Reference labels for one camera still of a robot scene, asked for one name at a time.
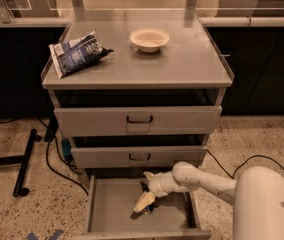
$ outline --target cabinet top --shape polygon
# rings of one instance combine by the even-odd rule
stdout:
[[[170,35],[160,52],[147,54],[130,42],[140,28],[159,28]],[[89,10],[79,12],[65,32],[72,40],[96,31],[103,47],[114,52],[98,65],[59,79],[48,64],[46,89],[216,88],[232,81],[207,32],[185,9]]]

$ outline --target gray drawer cabinet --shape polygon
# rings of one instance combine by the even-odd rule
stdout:
[[[171,40],[158,53],[142,53],[129,41],[142,27],[164,29]],[[131,213],[143,170],[202,163],[232,83],[229,69],[183,9],[80,12],[65,40],[92,29],[114,53],[62,79],[48,64],[43,80],[76,165],[91,172],[85,233],[76,239],[208,239],[191,195],[159,199],[151,217]]]

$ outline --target drawer handle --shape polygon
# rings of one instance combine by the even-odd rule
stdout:
[[[150,124],[153,122],[153,116],[150,116],[150,119],[147,121],[135,121],[135,120],[130,120],[130,117],[126,117],[126,121],[130,124]]]
[[[150,158],[151,158],[151,154],[150,153],[148,154],[147,158],[132,158],[132,154],[129,154],[129,159],[131,161],[149,161]]]

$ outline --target black cabinet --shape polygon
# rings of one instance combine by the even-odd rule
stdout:
[[[42,88],[48,45],[64,28],[0,28],[0,118],[48,117],[53,105]]]
[[[212,27],[208,31],[234,72],[224,114],[284,114],[284,28]]]

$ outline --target white bowl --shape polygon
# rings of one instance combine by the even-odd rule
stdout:
[[[170,40],[168,33],[156,28],[142,28],[130,35],[130,40],[143,52],[156,52]]]

